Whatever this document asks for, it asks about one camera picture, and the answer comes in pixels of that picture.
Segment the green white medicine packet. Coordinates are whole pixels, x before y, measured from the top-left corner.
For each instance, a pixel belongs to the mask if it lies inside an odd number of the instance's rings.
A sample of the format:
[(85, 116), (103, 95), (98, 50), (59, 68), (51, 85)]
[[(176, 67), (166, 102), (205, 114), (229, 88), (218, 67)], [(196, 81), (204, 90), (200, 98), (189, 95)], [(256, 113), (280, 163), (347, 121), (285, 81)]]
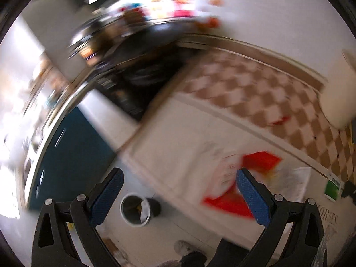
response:
[(332, 202), (336, 202), (340, 192), (341, 181), (338, 176), (330, 172), (325, 186), (324, 196)]

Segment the red white plastic bag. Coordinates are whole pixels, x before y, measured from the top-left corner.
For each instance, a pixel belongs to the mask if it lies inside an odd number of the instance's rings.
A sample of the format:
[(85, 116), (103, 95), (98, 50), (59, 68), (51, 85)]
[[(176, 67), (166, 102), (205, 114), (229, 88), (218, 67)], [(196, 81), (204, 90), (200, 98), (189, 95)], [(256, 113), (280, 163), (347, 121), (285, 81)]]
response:
[(273, 216), (267, 201), (274, 195), (302, 202), (310, 167), (284, 167), (283, 158), (268, 151), (224, 154), (212, 173), (202, 204), (266, 225)]

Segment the white trash bin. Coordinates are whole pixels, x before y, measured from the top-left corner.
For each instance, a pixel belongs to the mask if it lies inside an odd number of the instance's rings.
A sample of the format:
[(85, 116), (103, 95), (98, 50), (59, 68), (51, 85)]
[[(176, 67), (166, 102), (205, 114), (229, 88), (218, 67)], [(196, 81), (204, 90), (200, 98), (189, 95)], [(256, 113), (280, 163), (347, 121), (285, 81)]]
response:
[(127, 194), (120, 204), (123, 220), (132, 227), (143, 227), (161, 213), (160, 203), (153, 198)]

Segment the blue kitchen cabinets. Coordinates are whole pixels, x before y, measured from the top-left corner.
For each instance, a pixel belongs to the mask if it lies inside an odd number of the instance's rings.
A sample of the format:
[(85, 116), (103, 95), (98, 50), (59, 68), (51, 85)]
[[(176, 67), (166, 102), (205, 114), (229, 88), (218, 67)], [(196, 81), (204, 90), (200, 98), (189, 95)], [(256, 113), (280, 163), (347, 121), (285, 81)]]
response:
[(115, 157), (80, 109), (74, 108), (49, 141), (31, 182), (27, 208), (40, 210), (48, 198), (66, 202), (88, 194)]

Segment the dark green crumpled wrapper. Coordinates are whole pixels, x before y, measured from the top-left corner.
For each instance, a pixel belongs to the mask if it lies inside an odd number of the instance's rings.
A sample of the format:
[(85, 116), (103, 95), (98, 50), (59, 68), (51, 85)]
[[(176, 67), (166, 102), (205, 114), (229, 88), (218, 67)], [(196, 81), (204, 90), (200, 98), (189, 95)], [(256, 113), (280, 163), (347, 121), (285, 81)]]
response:
[(356, 185), (353, 184), (351, 181), (347, 181), (344, 184), (344, 188), (341, 194), (342, 198), (346, 198), (350, 196), (353, 200), (355, 200), (355, 192), (356, 192)]

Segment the small red wrapper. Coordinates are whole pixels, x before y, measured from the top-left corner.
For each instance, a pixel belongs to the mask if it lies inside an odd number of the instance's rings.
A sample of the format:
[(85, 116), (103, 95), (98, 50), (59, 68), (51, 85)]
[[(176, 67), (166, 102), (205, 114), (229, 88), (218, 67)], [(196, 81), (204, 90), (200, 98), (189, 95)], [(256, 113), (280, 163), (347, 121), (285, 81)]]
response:
[(282, 118), (278, 119), (277, 121), (272, 122), (271, 125), (272, 126), (283, 125), (284, 123), (286, 123), (290, 119), (291, 119), (291, 116), (283, 116)]

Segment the grey slipper right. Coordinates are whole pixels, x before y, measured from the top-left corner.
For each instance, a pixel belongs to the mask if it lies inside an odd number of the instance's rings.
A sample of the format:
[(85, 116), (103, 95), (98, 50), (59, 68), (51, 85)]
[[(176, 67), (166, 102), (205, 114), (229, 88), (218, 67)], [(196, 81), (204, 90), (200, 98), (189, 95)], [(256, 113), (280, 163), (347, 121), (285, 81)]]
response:
[(173, 248), (176, 254), (181, 257), (187, 256), (188, 254), (196, 251), (195, 246), (186, 241), (176, 241), (173, 245)]

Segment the checkered printed tablecloth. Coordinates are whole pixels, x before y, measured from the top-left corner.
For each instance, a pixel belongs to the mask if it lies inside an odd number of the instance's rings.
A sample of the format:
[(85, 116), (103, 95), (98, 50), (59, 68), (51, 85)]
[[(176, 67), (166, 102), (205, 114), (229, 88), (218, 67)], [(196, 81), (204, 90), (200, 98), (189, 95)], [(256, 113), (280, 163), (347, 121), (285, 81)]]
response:
[[(330, 172), (355, 181), (355, 145), (351, 129), (334, 128), (320, 110), (325, 79), (232, 39), (188, 34), (179, 43), (201, 53), (156, 98), (123, 161), (186, 216), (247, 248), (260, 225), (202, 204), (222, 155), (268, 151), (284, 167), (310, 167), (305, 198), (315, 199), (324, 224), (336, 226), (328, 242), (328, 262), (335, 263), (355, 229), (355, 205), (351, 198), (332, 202), (324, 190)], [(271, 125), (283, 116), (291, 119)]]

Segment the white cylindrical container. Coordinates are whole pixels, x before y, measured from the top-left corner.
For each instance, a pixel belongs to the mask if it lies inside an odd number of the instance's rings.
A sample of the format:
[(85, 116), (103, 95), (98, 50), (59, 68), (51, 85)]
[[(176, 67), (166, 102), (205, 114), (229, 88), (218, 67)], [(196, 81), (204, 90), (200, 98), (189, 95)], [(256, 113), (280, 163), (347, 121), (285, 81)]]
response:
[(330, 68), (319, 95), (322, 113), (335, 128), (345, 128), (355, 118), (355, 55), (343, 50)]

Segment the black wok on stove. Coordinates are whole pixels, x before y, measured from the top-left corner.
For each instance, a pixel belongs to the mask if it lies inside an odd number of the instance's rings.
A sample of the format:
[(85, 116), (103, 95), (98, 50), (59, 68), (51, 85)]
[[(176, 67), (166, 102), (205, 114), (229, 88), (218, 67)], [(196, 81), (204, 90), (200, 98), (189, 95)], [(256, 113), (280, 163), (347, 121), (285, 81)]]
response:
[(175, 45), (191, 29), (190, 20), (170, 20), (145, 26), (108, 50), (86, 81), (95, 81), (115, 69), (126, 69), (142, 60), (148, 60), (160, 50)]

